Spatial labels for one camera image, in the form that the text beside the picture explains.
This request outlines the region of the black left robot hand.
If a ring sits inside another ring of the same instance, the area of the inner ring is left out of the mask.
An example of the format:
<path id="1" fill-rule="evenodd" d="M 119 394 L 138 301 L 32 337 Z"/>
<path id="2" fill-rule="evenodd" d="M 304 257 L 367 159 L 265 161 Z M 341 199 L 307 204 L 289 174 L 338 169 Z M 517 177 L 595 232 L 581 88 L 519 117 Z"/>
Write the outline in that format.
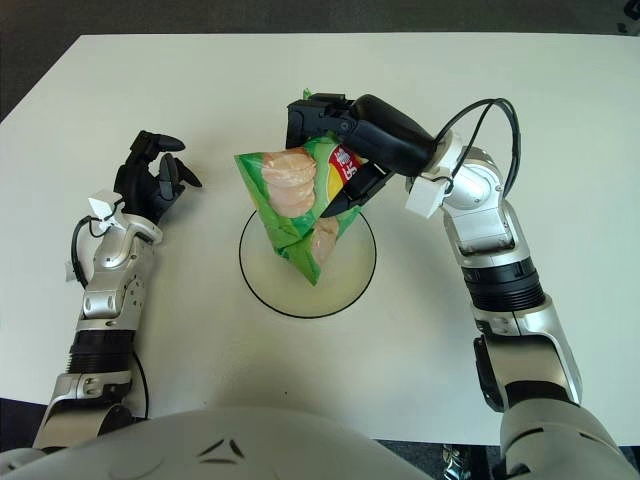
<path id="1" fill-rule="evenodd" d="M 123 212 L 158 224 L 185 190 L 185 184 L 201 188 L 202 183 L 172 152 L 185 149 L 172 136 L 141 130 L 119 167 L 114 191 L 124 201 Z"/>

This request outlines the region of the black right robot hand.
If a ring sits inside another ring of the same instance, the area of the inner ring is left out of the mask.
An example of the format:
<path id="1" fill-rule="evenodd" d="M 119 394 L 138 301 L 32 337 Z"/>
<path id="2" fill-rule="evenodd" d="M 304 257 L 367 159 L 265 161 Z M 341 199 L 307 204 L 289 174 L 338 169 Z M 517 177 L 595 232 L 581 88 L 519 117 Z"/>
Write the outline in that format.
<path id="1" fill-rule="evenodd" d="M 318 93 L 287 106 L 286 146 L 299 147 L 328 133 L 366 163 L 346 182 L 322 215 L 365 205 L 398 174 L 418 176 L 431 163 L 436 141 L 418 123 L 380 98 Z"/>

